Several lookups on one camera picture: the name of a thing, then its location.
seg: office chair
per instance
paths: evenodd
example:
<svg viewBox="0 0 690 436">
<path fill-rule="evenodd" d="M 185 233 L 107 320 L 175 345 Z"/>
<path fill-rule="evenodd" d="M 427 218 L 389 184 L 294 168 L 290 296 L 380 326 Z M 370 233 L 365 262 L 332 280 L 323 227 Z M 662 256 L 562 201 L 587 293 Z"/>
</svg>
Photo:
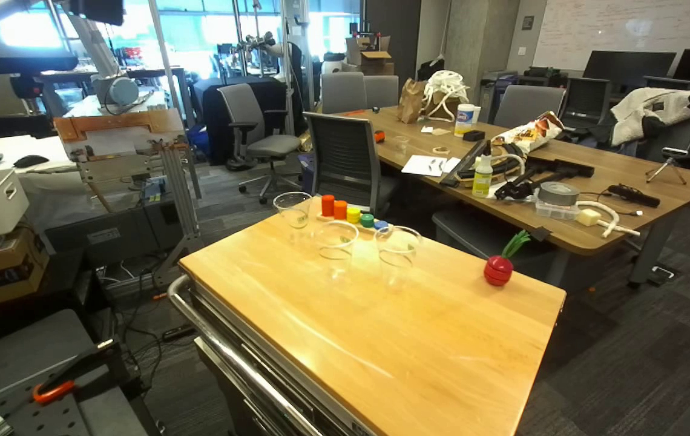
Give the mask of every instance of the office chair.
<svg viewBox="0 0 690 436">
<path fill-rule="evenodd" d="M 365 107 L 398 107 L 398 74 L 363 74 Z"/>
<path fill-rule="evenodd" d="M 332 72 L 323 74 L 320 112 L 336 114 L 365 107 L 363 72 Z"/>
<path fill-rule="evenodd" d="M 646 181 L 654 181 L 670 164 L 690 166 L 690 118 L 646 136 L 636 142 L 635 154 L 662 161 L 654 172 L 646 173 Z"/>
<path fill-rule="evenodd" d="M 285 112 L 284 109 L 261 112 L 249 85 L 245 82 L 228 85 L 220 86 L 219 92 L 225 102 L 231 127 L 234 131 L 234 153 L 228 159 L 228 166 L 245 168 L 255 159 L 268 161 L 268 177 L 260 191 L 260 201 L 266 202 L 272 188 L 277 188 L 278 181 L 289 181 L 278 177 L 277 159 L 285 159 L 289 154 L 300 149 L 300 139 L 295 136 L 284 136 L 284 133 L 272 136 L 266 131 L 268 122 L 266 116 L 285 116 Z"/>
<path fill-rule="evenodd" d="M 676 79 L 676 78 L 662 78 L 662 74 L 643 74 L 641 82 L 646 86 L 690 89 L 690 79 Z"/>
<path fill-rule="evenodd" d="M 559 112 L 562 99 L 562 86 L 509 85 L 498 102 L 493 122 L 504 127 L 528 122 L 542 112 Z"/>
<path fill-rule="evenodd" d="M 326 114 L 307 114 L 307 120 L 315 142 L 313 191 L 384 212 L 398 178 L 383 177 L 370 122 Z"/>
<path fill-rule="evenodd" d="M 566 95 L 559 109 L 559 118 L 570 125 L 562 139 L 580 142 L 597 136 L 597 127 L 611 112 L 611 79 L 601 78 L 572 78 L 566 79 Z"/>
<path fill-rule="evenodd" d="M 562 86 L 566 74 L 556 68 L 530 68 L 518 78 L 518 85 Z"/>
</svg>

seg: floor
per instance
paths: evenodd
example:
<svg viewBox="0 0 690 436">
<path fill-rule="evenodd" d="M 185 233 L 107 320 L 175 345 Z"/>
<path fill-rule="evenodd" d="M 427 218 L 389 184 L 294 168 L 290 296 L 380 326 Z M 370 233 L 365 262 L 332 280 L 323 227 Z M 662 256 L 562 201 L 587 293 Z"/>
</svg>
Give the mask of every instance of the floor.
<svg viewBox="0 0 690 436">
<path fill-rule="evenodd" d="M 243 178 L 255 178 L 255 172 L 202 166 L 198 218 L 215 240 L 272 215 L 255 191 L 237 191 Z M 432 229 L 421 212 L 407 218 Z M 576 308 L 556 322 L 556 349 L 541 368 L 518 434 L 690 434 L 690 208 L 680 212 L 662 256 L 679 270 L 674 280 L 630 287 L 631 258 L 625 247 L 576 258 Z M 185 320 L 165 299 L 146 299 L 136 314 L 120 316 L 131 314 L 136 326 L 129 343 L 157 429 L 181 436 L 231 434 L 222 393 L 198 360 L 191 336 L 165 336 Z"/>
</svg>

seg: wooden table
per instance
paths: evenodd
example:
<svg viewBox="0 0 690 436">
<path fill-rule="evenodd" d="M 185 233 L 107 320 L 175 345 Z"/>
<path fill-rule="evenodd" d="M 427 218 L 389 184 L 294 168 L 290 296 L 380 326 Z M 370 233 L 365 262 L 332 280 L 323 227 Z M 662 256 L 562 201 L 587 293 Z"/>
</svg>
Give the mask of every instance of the wooden table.
<svg viewBox="0 0 690 436">
<path fill-rule="evenodd" d="M 294 393 L 335 399 L 365 434 L 514 434 L 564 303 L 564 291 L 521 273 L 492 287 L 482 258 L 433 240 L 388 285 L 360 235 L 335 280 L 278 215 L 181 267 L 237 336 L 268 345 L 274 371 L 297 371 L 284 374 Z"/>
<path fill-rule="evenodd" d="M 403 166 L 412 154 L 433 154 L 433 148 L 445 145 L 453 154 L 464 154 L 470 149 L 470 142 L 461 139 L 453 136 L 453 125 L 445 122 L 451 133 L 445 136 L 423 136 L 421 125 L 423 122 L 403 122 L 398 120 L 398 109 L 388 107 L 380 109 L 380 114 L 373 112 L 354 112 L 352 116 L 367 118 L 373 127 L 384 131 L 384 142 L 377 145 L 380 159 L 389 166 Z M 476 122 L 480 131 L 486 133 L 486 138 L 501 133 L 504 127 L 492 125 L 492 122 Z M 636 185 L 639 191 L 662 198 L 659 208 L 646 208 L 646 206 L 635 206 L 619 198 L 602 195 L 597 201 L 613 206 L 616 211 L 635 211 L 639 208 L 643 215 L 623 215 L 619 225 L 628 227 L 648 227 L 656 219 L 680 211 L 683 206 L 690 202 L 690 168 L 680 166 L 680 173 L 688 184 L 680 181 L 680 177 L 674 168 L 666 168 L 659 173 L 652 184 L 646 184 L 646 172 L 656 168 L 659 161 L 630 158 L 630 154 L 617 154 L 607 149 L 595 149 L 595 148 L 584 148 L 584 145 L 572 145 L 562 139 L 551 139 L 550 145 L 541 148 L 532 153 L 534 158 L 562 158 L 570 161 L 580 161 L 590 164 L 595 172 L 593 177 L 584 178 L 564 178 L 564 184 L 572 184 L 576 191 L 580 191 L 580 198 L 593 201 L 597 198 L 601 191 L 606 191 L 611 184 L 630 184 Z M 433 177 L 421 177 L 423 181 L 433 184 L 440 188 L 438 178 Z M 555 218 L 537 215 L 530 202 L 507 202 L 496 198 L 482 198 L 473 195 L 470 188 L 442 188 L 461 201 L 482 208 L 501 219 L 509 219 L 518 227 L 534 229 L 545 227 L 550 233 L 550 241 L 556 247 L 574 252 L 574 253 L 595 253 L 616 241 L 619 241 L 625 235 L 613 233 L 611 238 L 601 238 L 601 227 L 584 227 L 579 222 L 564 222 Z"/>
</svg>

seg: drinking glass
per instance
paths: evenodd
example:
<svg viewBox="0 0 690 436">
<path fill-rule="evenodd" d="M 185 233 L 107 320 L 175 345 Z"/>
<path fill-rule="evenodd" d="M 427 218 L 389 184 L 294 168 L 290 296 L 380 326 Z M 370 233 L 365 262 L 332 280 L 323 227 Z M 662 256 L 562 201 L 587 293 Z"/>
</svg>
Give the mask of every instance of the drinking glass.
<svg viewBox="0 0 690 436">
<path fill-rule="evenodd" d="M 300 238 L 300 229 L 309 219 L 313 195 L 304 191 L 285 191 L 274 195 L 274 208 L 278 215 L 295 229 L 294 238 Z"/>
<path fill-rule="evenodd" d="M 409 270 L 421 248 L 421 235 L 413 227 L 389 225 L 375 235 L 383 280 L 398 285 Z"/>
<path fill-rule="evenodd" d="M 317 219 L 309 227 L 309 241 L 332 280 L 338 280 L 352 263 L 359 227 L 347 219 Z"/>
</svg>

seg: table leg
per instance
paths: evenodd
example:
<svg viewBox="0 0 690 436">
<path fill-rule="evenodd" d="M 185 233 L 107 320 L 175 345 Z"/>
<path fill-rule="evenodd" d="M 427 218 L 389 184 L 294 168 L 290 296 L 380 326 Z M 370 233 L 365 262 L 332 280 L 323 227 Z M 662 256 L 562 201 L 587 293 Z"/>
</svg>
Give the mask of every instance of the table leg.
<svg viewBox="0 0 690 436">
<path fill-rule="evenodd" d="M 674 225 L 676 225 L 674 215 L 666 215 L 654 225 L 652 235 L 643 240 L 639 248 L 635 270 L 630 276 L 630 285 L 641 285 L 652 276 L 654 267 L 659 263 L 662 248 L 668 235 L 674 233 Z"/>
</svg>

